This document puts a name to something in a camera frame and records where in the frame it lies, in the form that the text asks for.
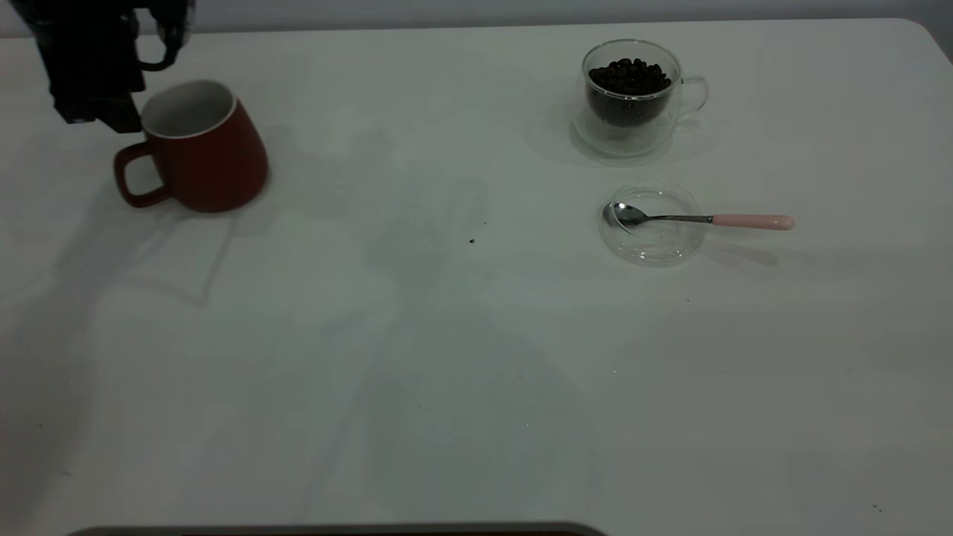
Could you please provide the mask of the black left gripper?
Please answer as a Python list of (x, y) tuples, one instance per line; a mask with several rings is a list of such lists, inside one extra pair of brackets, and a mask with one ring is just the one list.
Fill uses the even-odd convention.
[(11, 7), (33, 34), (54, 108), (65, 122), (143, 131), (133, 100), (145, 89), (136, 2), (13, 1)]

